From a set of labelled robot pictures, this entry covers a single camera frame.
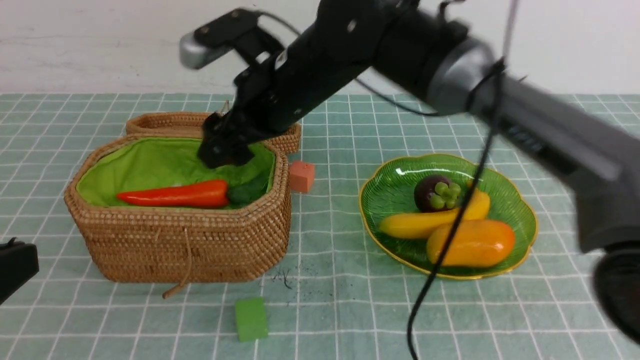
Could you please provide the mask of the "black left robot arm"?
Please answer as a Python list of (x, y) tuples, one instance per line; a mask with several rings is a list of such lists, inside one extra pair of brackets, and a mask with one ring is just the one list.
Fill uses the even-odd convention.
[(3, 304), (40, 271), (35, 244), (12, 237), (0, 245), (0, 303)]

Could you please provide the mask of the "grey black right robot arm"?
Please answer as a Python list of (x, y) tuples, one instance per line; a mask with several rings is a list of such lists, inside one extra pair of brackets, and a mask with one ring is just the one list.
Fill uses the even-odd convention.
[(368, 68), (434, 110), (469, 113), (489, 126), (484, 167), (496, 133), (574, 192), (583, 253), (602, 249), (592, 284), (601, 309), (639, 342), (640, 143), (555, 96), (505, 73), (505, 58), (418, 0), (322, 0), (314, 22), (289, 46), (238, 7), (183, 35), (179, 59), (201, 69), (234, 50), (247, 69), (226, 116), (203, 126), (198, 157), (211, 169), (246, 164), (249, 145), (288, 128)]

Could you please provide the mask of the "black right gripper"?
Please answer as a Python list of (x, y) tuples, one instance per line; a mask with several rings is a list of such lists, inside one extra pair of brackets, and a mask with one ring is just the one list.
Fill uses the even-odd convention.
[(265, 63), (240, 76), (221, 120), (206, 120), (199, 159), (211, 169), (242, 166), (249, 145), (283, 135), (371, 64), (371, 43), (354, 34), (327, 38), (306, 30)]

